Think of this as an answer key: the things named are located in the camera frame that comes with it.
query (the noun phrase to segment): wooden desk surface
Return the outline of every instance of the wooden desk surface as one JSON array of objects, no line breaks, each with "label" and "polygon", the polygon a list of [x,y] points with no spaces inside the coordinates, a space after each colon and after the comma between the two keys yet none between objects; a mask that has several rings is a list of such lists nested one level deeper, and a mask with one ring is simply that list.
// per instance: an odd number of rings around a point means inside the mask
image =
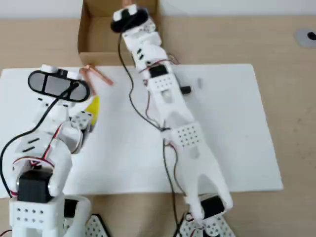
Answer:
[{"label": "wooden desk surface", "polygon": [[[226,215],[239,237],[316,233],[316,49],[300,48],[293,33],[315,28],[316,17],[215,17],[163,20],[164,45],[181,63],[251,63],[260,87],[284,191],[233,194]],[[79,20],[1,20],[0,68],[79,66]],[[113,236],[169,237],[171,197],[93,197]],[[184,210],[178,196],[179,213]],[[8,228],[7,200],[0,229]]]}]

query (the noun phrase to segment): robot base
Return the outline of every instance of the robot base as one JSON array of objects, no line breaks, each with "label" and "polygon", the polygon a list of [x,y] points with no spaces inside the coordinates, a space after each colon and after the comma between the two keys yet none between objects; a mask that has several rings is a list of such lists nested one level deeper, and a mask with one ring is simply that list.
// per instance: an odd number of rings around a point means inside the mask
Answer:
[{"label": "robot base", "polygon": [[223,215],[217,215],[202,221],[202,226],[194,222],[187,213],[180,222],[179,233],[175,237],[236,237],[226,223]]},{"label": "robot base", "polygon": [[109,232],[99,214],[93,214],[85,226],[86,237],[110,237]]}]

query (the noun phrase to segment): robotic arm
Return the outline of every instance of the robotic arm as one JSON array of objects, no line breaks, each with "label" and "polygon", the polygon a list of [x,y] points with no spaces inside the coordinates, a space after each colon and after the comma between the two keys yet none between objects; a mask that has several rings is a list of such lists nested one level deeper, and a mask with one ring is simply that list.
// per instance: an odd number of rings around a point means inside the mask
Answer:
[{"label": "robotic arm", "polygon": [[[80,152],[93,119],[93,114],[87,111],[69,115],[73,101],[89,97],[89,90],[85,90],[88,86],[77,79],[74,73],[47,65],[29,77],[31,89],[36,90],[34,86],[38,84],[43,86],[38,91],[49,95],[45,96],[46,100],[59,96],[69,85],[77,83],[78,86],[52,107],[38,129],[22,137],[17,147],[17,159],[8,181],[13,196],[10,200],[13,237],[85,236],[90,201],[62,193],[72,168],[71,156]],[[34,124],[39,124],[49,105],[48,101],[39,100],[41,106]]]},{"label": "robotic arm", "polygon": [[[171,128],[162,135],[178,151],[186,203],[193,218],[201,222],[224,214],[233,207],[232,197],[199,122],[186,106],[154,22],[145,9],[133,4],[114,13],[111,28],[122,35],[136,69],[148,81],[147,90],[156,104],[160,124]],[[198,181],[202,175],[213,184],[217,195],[201,203]]]}]

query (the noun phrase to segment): white paper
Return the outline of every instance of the white paper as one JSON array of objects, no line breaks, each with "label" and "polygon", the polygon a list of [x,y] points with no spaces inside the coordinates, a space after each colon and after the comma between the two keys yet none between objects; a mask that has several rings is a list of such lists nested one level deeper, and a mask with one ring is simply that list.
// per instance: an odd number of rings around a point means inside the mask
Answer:
[{"label": "white paper", "polygon": [[[115,84],[110,87],[90,75],[100,96],[101,110],[85,147],[80,154],[73,156],[73,168],[65,193],[169,192],[162,159],[162,138],[131,107],[128,99],[131,84],[126,72],[122,67],[99,69]],[[132,67],[129,69],[135,81],[133,101],[144,112],[147,90],[136,70]],[[27,78],[34,70],[7,69],[2,72],[1,147],[13,136],[30,129],[39,97],[27,84]],[[174,71],[182,86],[192,87],[192,93],[185,96],[185,100],[201,123],[207,143],[221,165],[230,190],[244,192],[282,189],[252,66],[180,65],[174,66]],[[156,115],[154,105],[150,114]],[[17,144],[18,141],[12,144],[4,155],[3,168],[7,179]],[[173,151],[168,149],[166,155],[169,170],[172,170],[175,161]],[[209,193],[213,190],[202,181],[199,191]],[[1,186],[0,197],[5,196],[5,189]]]}]

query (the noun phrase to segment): cardboard box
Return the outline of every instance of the cardboard box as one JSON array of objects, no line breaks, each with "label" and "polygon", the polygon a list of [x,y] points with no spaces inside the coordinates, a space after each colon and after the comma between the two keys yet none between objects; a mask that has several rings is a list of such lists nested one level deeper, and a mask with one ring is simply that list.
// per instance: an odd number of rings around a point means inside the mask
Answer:
[{"label": "cardboard box", "polygon": [[[160,23],[158,0],[138,0],[137,4],[147,8],[157,27]],[[78,53],[84,65],[120,65],[118,56],[119,34],[110,27],[113,13],[122,8],[121,0],[84,0],[82,6]],[[125,44],[121,44],[122,57],[126,64],[133,61]]]}]

